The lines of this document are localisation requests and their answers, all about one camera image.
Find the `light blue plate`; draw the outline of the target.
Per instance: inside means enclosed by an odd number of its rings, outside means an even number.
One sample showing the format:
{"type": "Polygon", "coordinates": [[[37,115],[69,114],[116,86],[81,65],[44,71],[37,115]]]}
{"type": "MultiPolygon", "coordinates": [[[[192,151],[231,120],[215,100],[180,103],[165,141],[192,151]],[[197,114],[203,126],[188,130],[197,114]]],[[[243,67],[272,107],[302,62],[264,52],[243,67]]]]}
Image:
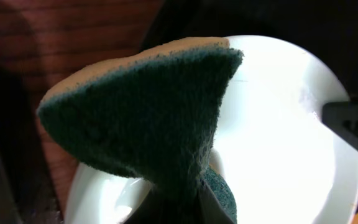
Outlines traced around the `light blue plate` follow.
{"type": "MultiPolygon", "coordinates": [[[[358,151],[326,127],[326,103],[348,102],[333,72],[289,42],[225,37],[243,53],[226,88],[209,157],[230,188],[235,223],[349,223],[358,204],[358,151]]],[[[82,162],[66,223],[124,223],[152,183],[82,162]]]]}

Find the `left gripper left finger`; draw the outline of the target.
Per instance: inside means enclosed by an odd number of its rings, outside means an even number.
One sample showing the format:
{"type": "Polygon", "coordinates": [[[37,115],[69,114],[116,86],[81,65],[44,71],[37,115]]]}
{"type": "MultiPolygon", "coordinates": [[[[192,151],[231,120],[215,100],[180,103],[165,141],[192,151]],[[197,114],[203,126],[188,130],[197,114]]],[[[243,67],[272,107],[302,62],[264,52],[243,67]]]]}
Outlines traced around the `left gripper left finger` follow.
{"type": "Polygon", "coordinates": [[[124,224],[169,224],[172,222],[170,208],[166,198],[157,190],[151,189],[124,224]]]}

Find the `green scouring sponge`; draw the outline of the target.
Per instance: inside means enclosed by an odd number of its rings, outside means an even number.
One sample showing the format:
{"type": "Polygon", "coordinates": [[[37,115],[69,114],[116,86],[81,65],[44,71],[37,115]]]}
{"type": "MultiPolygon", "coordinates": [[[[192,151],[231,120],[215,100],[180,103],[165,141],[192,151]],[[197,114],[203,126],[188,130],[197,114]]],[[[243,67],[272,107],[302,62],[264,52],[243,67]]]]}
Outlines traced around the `green scouring sponge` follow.
{"type": "Polygon", "coordinates": [[[37,114],[80,162],[151,182],[171,206],[171,223],[199,223],[202,183],[235,223],[234,196],[209,157],[223,96],[242,59],[223,37],[171,41],[82,68],[46,92],[37,114]]]}

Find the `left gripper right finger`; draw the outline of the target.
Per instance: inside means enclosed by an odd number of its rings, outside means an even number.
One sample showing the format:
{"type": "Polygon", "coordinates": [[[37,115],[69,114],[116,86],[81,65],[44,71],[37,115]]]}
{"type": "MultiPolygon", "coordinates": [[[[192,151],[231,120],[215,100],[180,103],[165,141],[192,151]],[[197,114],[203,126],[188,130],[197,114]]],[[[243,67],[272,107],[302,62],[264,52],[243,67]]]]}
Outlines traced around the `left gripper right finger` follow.
{"type": "Polygon", "coordinates": [[[234,224],[207,183],[198,188],[196,213],[200,224],[234,224]]]}

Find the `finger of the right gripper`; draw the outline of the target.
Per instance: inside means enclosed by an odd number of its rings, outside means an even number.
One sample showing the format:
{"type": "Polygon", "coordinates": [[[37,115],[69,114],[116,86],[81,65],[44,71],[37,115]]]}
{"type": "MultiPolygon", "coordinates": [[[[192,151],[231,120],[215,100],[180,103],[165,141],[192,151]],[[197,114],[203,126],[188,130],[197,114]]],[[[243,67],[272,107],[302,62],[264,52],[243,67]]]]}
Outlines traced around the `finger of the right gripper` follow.
{"type": "Polygon", "coordinates": [[[326,103],[322,122],[358,151],[358,103],[326,103]]]}

